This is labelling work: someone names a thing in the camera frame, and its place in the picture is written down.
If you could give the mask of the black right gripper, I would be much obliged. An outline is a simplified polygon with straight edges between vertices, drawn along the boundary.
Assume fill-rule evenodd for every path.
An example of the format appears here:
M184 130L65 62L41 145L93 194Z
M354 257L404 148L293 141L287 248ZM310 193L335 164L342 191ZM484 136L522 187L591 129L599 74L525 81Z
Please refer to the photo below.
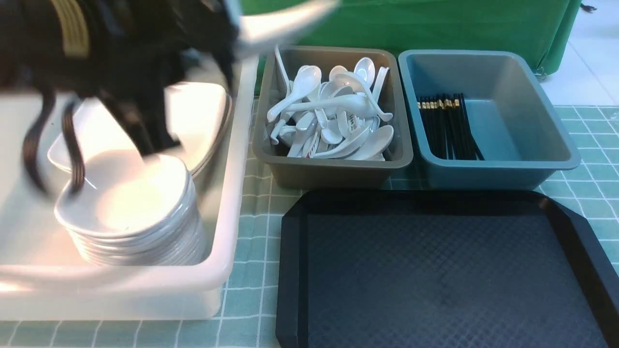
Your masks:
M236 0L103 0L113 38L97 98L141 156L180 146L167 128L165 89L186 77L188 49L210 55L235 91Z

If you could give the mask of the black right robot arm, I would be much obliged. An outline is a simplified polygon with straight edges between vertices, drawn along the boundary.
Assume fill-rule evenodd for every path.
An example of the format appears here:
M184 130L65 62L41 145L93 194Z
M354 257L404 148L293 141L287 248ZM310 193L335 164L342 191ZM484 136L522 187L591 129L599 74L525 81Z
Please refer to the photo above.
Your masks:
M231 83L236 0L3 0L1 55L51 88L97 98L142 156L180 146L164 89L183 81L190 49Z

